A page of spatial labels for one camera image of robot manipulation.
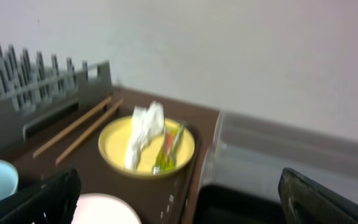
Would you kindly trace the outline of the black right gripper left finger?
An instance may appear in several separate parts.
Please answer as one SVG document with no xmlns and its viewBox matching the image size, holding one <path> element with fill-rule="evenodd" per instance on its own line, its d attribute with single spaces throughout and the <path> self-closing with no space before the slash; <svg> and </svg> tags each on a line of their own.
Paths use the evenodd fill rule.
<svg viewBox="0 0 358 224">
<path fill-rule="evenodd" d="M 0 200 L 0 223 L 71 223 L 82 183 L 73 167 Z"/>
</svg>

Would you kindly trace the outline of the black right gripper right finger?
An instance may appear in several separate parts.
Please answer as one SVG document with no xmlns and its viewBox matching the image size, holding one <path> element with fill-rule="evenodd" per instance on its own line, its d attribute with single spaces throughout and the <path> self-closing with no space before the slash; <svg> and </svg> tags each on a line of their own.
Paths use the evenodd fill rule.
<svg viewBox="0 0 358 224">
<path fill-rule="evenodd" d="M 282 170 L 278 192 L 286 223 L 358 223 L 358 204 L 294 169 Z"/>
</svg>

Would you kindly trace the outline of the white pink bowl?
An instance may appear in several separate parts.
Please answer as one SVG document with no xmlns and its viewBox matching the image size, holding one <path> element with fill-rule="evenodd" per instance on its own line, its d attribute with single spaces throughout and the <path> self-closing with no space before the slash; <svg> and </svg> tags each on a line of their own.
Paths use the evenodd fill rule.
<svg viewBox="0 0 358 224">
<path fill-rule="evenodd" d="M 141 224 L 135 210 L 120 198 L 108 194 L 82 194 L 71 224 Z"/>
</svg>

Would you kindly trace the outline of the green orange snack wrapper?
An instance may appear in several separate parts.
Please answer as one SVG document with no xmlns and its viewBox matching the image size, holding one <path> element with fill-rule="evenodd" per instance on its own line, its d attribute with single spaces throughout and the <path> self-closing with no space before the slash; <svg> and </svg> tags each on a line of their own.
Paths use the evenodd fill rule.
<svg viewBox="0 0 358 224">
<path fill-rule="evenodd" d="M 153 175 L 157 175 L 169 170 L 173 170 L 176 166 L 176 150 L 181 143 L 184 126 L 165 126 L 164 139 L 162 146 L 156 157 L 156 161 L 152 168 Z"/>
</svg>

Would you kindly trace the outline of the white napkin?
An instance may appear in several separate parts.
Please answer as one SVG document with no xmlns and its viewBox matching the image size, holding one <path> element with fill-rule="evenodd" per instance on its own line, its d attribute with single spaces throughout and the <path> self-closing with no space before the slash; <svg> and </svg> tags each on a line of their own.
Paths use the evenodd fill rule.
<svg viewBox="0 0 358 224">
<path fill-rule="evenodd" d="M 164 130 L 163 105 L 153 101 L 148 108 L 135 106 L 131 117 L 132 132 L 125 156 L 125 168 L 135 170 L 141 151 Z"/>
</svg>

